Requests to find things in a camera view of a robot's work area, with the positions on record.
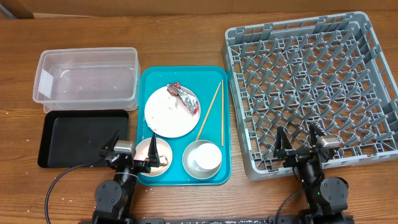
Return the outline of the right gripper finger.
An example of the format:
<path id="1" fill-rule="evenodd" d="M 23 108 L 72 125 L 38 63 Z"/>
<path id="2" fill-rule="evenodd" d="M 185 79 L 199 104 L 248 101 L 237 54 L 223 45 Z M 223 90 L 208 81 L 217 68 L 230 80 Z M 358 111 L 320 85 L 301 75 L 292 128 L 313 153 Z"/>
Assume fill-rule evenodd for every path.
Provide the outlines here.
<path id="1" fill-rule="evenodd" d="M 308 128 L 311 145 L 320 145 L 325 134 L 313 123 L 310 123 Z"/>
<path id="2" fill-rule="evenodd" d="M 292 145 L 286 136 L 284 128 L 282 126 L 279 126 L 277 128 L 273 156 L 276 158 L 285 158 L 287 157 L 287 150 L 291 149 Z"/>

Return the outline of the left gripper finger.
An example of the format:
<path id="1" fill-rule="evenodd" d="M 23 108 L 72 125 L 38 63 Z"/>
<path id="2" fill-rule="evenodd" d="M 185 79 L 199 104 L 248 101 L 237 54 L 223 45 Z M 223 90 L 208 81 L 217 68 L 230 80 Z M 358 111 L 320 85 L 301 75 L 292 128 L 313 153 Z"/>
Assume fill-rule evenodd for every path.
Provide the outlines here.
<path id="1" fill-rule="evenodd" d="M 156 133 L 153 133 L 148 149 L 148 158 L 150 166 L 160 166 L 160 159 L 157 152 L 156 140 L 157 140 Z"/>
<path id="2" fill-rule="evenodd" d="M 116 131 L 113 137 L 104 145 L 104 151 L 112 151 L 117 141 L 119 140 L 119 132 Z"/>

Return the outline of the small pink bowl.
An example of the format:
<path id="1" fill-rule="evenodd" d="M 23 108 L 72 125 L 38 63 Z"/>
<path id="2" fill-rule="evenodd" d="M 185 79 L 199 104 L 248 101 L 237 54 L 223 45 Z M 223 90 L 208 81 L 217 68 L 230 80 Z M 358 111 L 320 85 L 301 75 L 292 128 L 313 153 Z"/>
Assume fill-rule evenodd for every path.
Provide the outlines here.
<path id="1" fill-rule="evenodd" d="M 150 146 L 151 138 L 147 138 L 143 141 L 141 141 L 137 146 L 136 146 L 136 155 L 134 157 L 135 160 L 148 160 L 148 152 L 149 152 L 149 146 Z M 146 177 L 157 177 L 162 174 L 164 174 L 170 167 L 172 160 L 173 160 L 173 154 L 172 154 L 172 149 L 169 146 L 169 144 L 161 139 L 157 138 L 156 139 L 156 146 L 157 146 L 157 152 L 159 155 L 159 161 L 160 161 L 160 166 L 159 167 L 152 167 L 150 170 L 150 173 L 142 173 L 143 176 Z"/>

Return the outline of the grey white bowl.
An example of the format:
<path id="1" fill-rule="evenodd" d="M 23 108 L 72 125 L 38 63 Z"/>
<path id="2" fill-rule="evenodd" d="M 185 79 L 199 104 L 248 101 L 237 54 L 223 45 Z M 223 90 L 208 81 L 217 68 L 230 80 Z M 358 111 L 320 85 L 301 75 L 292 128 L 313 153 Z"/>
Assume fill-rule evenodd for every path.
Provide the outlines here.
<path id="1" fill-rule="evenodd" d="M 205 171 L 205 172 L 199 171 L 195 166 L 193 152 L 199 145 L 204 144 L 204 143 L 212 143 L 212 142 L 207 141 L 207 140 L 194 141 L 186 147 L 186 149 L 183 152 L 183 156 L 182 156 L 183 168 L 185 169 L 187 174 L 190 175 L 191 177 L 193 177 L 195 179 L 199 179 L 199 180 L 210 179 L 214 175 L 216 175 L 217 172 L 220 170 L 222 161 L 223 161 L 223 156 L 222 156 L 221 164 L 215 170 Z"/>

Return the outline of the large pink plate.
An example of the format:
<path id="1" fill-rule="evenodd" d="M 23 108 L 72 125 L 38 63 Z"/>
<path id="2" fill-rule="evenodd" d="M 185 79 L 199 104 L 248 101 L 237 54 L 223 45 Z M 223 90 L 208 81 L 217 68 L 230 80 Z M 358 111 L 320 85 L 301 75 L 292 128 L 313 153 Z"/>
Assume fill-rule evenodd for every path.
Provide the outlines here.
<path id="1" fill-rule="evenodd" d="M 182 88 L 196 96 L 191 90 L 182 86 Z M 167 87 L 163 86 L 153 92 L 147 99 L 144 107 L 144 119 L 148 127 L 156 133 L 158 136 L 165 138 L 179 138 L 189 132 L 197 126 L 201 116 L 201 106 L 199 102 L 199 110 L 196 115 L 192 116 L 186 107 L 177 99 L 177 109 L 175 111 L 161 111 L 157 108 L 155 103 L 155 97 L 161 93 L 170 94 L 167 91 Z"/>

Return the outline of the white cup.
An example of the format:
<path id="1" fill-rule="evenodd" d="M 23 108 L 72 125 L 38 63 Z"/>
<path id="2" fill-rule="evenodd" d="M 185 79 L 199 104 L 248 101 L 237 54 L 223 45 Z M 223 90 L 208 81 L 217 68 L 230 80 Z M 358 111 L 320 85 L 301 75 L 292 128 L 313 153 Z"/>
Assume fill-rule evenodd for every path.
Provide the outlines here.
<path id="1" fill-rule="evenodd" d="M 195 166 L 199 171 L 215 170 L 222 161 L 220 149 L 213 143 L 199 145 L 193 152 Z"/>

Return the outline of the red foil wrapper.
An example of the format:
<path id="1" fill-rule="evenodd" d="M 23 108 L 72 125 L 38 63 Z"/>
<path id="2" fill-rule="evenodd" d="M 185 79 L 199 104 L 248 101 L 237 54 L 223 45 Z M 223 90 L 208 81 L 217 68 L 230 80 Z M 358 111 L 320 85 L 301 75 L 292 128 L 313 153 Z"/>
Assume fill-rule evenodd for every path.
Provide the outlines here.
<path id="1" fill-rule="evenodd" d="M 193 96 L 189 92 L 185 91 L 179 82 L 167 85 L 167 91 L 172 95 L 176 96 L 181 103 L 186 107 L 189 113 L 194 116 L 199 110 L 199 101 L 197 97 Z"/>

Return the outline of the white napkin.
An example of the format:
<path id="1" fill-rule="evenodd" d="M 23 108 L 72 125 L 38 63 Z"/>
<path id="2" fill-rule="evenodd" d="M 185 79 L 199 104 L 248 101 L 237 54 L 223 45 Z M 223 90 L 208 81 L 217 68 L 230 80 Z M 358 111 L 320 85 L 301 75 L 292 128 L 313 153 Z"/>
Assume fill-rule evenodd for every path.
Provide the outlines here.
<path id="1" fill-rule="evenodd" d="M 161 111 L 169 112 L 177 109 L 177 99 L 170 94 L 161 93 L 155 97 L 155 103 L 157 108 Z"/>

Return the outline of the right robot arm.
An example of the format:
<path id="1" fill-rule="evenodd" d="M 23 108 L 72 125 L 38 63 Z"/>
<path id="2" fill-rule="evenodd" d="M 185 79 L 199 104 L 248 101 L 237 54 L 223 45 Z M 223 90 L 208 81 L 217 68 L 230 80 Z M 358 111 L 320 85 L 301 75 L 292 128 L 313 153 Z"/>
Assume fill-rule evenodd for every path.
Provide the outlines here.
<path id="1" fill-rule="evenodd" d="M 323 163 L 329 161 L 340 148 L 337 137 L 324 134 L 316 125 L 309 126 L 309 147 L 294 150 L 283 127 L 277 128 L 274 157 L 291 168 L 302 189 L 282 202 L 269 223 L 354 223 L 343 213 L 348 208 L 348 182 L 341 177 L 325 177 Z M 284 206 L 297 195 L 304 193 L 308 208 L 296 216 L 281 216 Z"/>

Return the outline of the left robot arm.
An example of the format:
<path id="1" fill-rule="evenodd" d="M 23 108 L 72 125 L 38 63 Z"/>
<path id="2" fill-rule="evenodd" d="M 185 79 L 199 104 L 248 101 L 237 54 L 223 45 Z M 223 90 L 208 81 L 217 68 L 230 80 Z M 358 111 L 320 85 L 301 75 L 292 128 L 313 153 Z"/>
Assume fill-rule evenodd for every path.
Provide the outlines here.
<path id="1" fill-rule="evenodd" d="M 116 133 L 100 150 L 105 164 L 115 170 L 113 180 L 99 184 L 95 191 L 96 208 L 92 223 L 135 223 L 130 213 L 138 174 L 150 173 L 153 167 L 160 166 L 156 146 L 156 135 L 150 139 L 147 158 L 135 158 L 136 149 L 132 142 L 122 141 Z"/>

